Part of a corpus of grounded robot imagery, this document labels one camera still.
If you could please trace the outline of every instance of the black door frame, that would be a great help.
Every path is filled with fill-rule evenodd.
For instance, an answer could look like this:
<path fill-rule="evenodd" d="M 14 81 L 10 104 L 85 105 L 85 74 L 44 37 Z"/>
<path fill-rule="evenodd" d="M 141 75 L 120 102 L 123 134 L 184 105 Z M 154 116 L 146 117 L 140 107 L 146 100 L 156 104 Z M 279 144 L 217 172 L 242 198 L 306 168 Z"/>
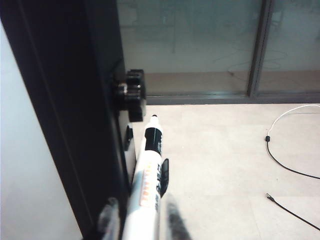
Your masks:
<path fill-rule="evenodd" d="M 112 92 L 126 75 L 116 1 L 1 0 L 0 14 L 82 235 L 97 234 L 110 197 L 118 200 L 121 230 L 129 118 Z M 135 165 L 135 156 L 128 160 Z"/>
<path fill-rule="evenodd" d="M 148 95 L 150 105 L 320 103 L 319 93 L 258 92 L 276 0 L 262 0 L 246 93 Z"/>

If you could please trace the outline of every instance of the marker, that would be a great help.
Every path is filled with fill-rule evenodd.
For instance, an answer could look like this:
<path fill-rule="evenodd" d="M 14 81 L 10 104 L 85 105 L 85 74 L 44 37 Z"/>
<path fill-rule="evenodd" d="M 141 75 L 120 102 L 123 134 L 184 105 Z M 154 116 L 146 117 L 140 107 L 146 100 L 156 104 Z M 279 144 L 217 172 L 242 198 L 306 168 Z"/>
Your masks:
<path fill-rule="evenodd" d="M 169 181 L 169 161 L 161 157 L 162 134 L 159 119 L 153 115 L 141 142 L 122 240 L 159 239 L 160 200 Z"/>

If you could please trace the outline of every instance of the white wall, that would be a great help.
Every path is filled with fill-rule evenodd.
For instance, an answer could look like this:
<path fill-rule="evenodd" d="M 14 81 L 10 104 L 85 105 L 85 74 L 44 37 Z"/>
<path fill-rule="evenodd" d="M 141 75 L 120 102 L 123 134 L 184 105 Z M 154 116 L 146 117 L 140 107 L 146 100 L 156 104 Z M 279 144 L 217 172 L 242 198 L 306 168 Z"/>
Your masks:
<path fill-rule="evenodd" d="M 82 238 L 1 25 L 1 240 Z"/>

